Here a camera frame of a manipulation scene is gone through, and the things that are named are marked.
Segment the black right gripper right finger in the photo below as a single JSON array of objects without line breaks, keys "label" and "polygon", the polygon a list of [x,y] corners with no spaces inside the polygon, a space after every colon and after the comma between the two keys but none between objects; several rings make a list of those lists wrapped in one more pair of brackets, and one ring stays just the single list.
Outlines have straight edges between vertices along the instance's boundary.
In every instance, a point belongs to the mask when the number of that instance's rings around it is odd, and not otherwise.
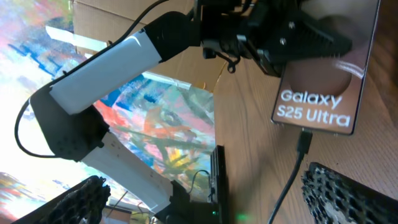
[{"label": "black right gripper right finger", "polygon": [[320,163],[302,176],[303,199],[315,223],[397,224],[397,200]]}]

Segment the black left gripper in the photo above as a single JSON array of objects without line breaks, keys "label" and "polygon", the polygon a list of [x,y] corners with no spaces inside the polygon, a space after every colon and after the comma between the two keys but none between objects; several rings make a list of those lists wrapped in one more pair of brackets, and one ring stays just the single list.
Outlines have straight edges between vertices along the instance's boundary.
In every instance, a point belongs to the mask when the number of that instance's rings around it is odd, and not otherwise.
[{"label": "black left gripper", "polygon": [[192,22],[203,58],[222,58],[229,73],[241,59],[251,59],[260,70],[280,77],[286,63],[307,58],[340,56],[352,40],[305,12],[286,14],[286,2],[195,0]]}]

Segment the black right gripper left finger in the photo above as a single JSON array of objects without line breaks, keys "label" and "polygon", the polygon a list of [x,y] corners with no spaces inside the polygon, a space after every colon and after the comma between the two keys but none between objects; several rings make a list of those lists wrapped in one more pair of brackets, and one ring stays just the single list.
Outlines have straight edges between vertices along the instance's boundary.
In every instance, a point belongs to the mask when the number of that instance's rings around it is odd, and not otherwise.
[{"label": "black right gripper left finger", "polygon": [[105,181],[92,175],[12,224],[99,224],[111,195]]}]

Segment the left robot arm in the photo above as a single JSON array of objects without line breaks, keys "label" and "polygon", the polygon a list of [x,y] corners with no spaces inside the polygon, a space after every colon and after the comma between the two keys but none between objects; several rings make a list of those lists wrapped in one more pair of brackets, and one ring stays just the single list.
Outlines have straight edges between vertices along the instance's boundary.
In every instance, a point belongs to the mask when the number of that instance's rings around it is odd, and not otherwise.
[{"label": "left robot arm", "polygon": [[54,158],[82,162],[122,185],[163,223],[228,223],[224,148],[211,153],[206,202],[153,170],[110,130],[95,103],[114,104],[120,88],[189,47],[220,57],[235,72],[242,58],[279,77],[298,59],[340,56],[349,38],[303,12],[299,1],[196,1],[190,12],[170,11],[115,42],[28,100]]}]

